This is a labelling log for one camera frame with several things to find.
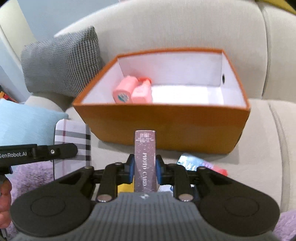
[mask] orange box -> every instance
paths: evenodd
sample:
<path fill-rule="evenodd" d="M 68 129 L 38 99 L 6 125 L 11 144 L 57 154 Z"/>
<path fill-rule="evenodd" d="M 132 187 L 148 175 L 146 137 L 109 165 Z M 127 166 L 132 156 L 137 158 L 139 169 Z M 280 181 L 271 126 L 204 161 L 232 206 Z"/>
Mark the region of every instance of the orange box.
<path fill-rule="evenodd" d="M 152 80 L 152 104 L 116 104 L 112 91 L 127 75 Z M 154 130 L 157 148 L 226 154 L 250 113 L 238 74 L 221 49 L 147 50 L 116 56 L 73 106 L 102 141 L 134 144 Z"/>

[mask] sofa backrest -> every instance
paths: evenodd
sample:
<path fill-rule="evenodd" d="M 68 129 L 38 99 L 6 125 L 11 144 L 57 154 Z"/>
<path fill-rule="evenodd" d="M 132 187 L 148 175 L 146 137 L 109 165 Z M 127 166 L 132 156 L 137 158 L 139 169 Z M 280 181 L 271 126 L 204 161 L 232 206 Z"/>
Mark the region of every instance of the sofa backrest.
<path fill-rule="evenodd" d="M 262 97 L 268 46 L 265 21 L 254 1 L 125 1 L 88 15 L 57 35 L 91 25 L 98 35 L 105 63 L 117 54 L 145 49 L 222 48 L 248 96 Z"/>

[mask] screw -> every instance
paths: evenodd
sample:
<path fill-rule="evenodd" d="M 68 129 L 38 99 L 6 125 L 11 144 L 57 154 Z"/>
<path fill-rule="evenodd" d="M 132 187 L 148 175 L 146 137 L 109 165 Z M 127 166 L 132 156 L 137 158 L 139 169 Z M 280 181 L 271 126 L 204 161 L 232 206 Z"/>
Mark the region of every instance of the screw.
<path fill-rule="evenodd" d="M 193 200 L 193 196 L 188 193 L 181 194 L 178 198 L 182 202 L 190 202 Z"/>
<path fill-rule="evenodd" d="M 109 202 L 112 200 L 112 197 L 108 194 L 99 195 L 97 198 L 98 202 Z"/>

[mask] plaid pattern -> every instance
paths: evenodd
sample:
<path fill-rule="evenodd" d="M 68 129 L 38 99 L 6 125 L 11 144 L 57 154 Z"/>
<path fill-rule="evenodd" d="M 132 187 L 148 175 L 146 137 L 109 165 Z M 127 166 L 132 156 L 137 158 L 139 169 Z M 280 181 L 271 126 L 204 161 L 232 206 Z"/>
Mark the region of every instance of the plaid pattern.
<path fill-rule="evenodd" d="M 54 178 L 60 178 L 91 165 L 91 131 L 84 123 L 60 120 L 56 125 L 54 144 L 74 143 L 78 148 L 72 159 L 54 160 Z"/>
<path fill-rule="evenodd" d="M 96 31 L 91 26 L 27 45 L 21 63 L 29 92 L 76 97 L 102 66 Z"/>

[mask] blue cushion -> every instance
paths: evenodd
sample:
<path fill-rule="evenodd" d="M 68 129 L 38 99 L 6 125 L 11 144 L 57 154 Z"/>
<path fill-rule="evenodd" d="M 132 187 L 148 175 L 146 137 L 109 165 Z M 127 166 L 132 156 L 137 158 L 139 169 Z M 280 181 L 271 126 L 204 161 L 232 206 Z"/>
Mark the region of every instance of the blue cushion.
<path fill-rule="evenodd" d="M 53 145 L 56 123 L 68 114 L 0 99 L 0 146 Z"/>

